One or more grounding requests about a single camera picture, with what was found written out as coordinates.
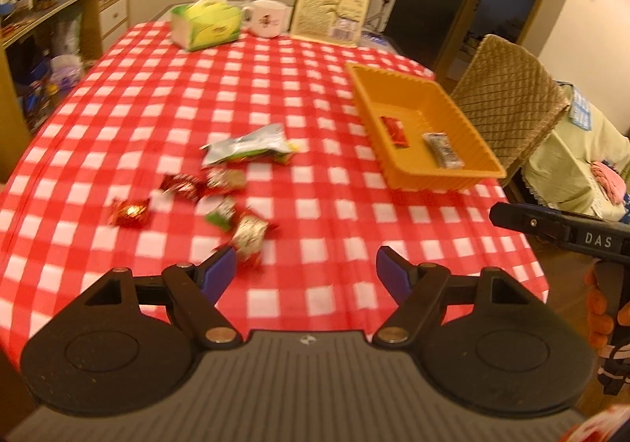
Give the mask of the right hand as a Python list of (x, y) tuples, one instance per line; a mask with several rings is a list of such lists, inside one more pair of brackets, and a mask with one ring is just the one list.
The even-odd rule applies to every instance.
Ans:
[(608, 344), (609, 336), (614, 329), (613, 318), (606, 313), (608, 301), (599, 290), (595, 269), (585, 276), (588, 287), (586, 295), (586, 326), (588, 344), (595, 349), (603, 349)]

